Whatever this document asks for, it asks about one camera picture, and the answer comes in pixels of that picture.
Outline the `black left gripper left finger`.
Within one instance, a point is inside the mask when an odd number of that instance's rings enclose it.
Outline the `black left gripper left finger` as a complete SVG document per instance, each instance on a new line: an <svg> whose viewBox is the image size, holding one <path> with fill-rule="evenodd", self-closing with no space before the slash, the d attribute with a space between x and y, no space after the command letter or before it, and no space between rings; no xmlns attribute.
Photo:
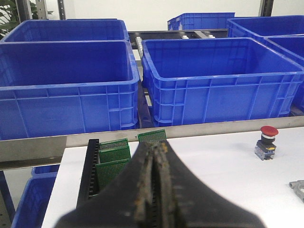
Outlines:
<svg viewBox="0 0 304 228"><path fill-rule="evenodd" d="M57 228L155 228L155 178L152 150L139 143L120 174L96 197L67 213Z"/></svg>

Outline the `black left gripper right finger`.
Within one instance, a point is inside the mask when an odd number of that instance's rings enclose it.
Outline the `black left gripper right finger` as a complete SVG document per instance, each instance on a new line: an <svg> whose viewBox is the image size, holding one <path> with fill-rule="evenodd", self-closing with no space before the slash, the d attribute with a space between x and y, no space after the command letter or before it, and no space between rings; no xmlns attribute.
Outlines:
<svg viewBox="0 0 304 228"><path fill-rule="evenodd" d="M167 141L153 147L158 216L162 228L263 228L253 213L201 182Z"/></svg>

